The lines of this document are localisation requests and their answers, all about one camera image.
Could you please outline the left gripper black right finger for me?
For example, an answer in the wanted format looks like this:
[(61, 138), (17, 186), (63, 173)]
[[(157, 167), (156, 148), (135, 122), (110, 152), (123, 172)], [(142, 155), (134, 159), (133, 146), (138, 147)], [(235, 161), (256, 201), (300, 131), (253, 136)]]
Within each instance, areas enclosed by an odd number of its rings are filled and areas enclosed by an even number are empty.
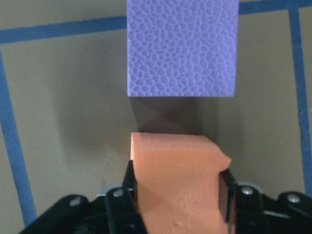
[(260, 192), (239, 185), (228, 169), (219, 173), (219, 210), (228, 234), (268, 233)]

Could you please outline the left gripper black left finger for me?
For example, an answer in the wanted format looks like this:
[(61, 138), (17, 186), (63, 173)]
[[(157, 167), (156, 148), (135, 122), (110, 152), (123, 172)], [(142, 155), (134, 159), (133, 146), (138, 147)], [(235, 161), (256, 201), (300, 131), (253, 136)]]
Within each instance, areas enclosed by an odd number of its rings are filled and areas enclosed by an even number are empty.
[(109, 233), (147, 233), (142, 216), (138, 210), (137, 180), (132, 160), (128, 162), (121, 186), (109, 190), (104, 200)]

